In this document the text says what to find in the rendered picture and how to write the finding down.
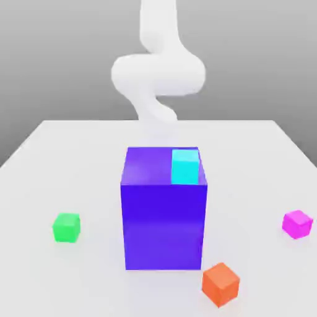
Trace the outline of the small cyan cube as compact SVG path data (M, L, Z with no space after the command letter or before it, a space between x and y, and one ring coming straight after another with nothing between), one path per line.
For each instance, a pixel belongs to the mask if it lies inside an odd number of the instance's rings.
M199 164L199 152L197 149L173 149L172 184L197 185Z

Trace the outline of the small green cube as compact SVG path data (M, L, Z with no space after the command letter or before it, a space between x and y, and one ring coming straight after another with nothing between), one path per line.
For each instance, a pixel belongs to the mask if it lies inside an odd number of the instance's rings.
M52 228L56 242L75 243L80 234L80 216L75 213L59 213Z

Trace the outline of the small orange cube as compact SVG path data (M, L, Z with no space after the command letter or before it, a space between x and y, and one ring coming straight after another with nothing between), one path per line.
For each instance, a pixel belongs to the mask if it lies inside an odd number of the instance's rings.
M219 308L238 296L240 278L224 263L203 272L202 291Z

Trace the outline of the small magenta cube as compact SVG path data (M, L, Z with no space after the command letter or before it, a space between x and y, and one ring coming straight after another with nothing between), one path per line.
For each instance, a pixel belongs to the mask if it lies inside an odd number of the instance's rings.
M288 212L284 215L282 229L293 239L306 237L310 234L313 219L301 210Z

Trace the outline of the large purple box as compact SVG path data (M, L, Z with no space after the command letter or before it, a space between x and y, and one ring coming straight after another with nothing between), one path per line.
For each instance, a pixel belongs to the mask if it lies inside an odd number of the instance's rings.
M171 147L128 147L121 177L127 270L199 270L207 179L172 183Z

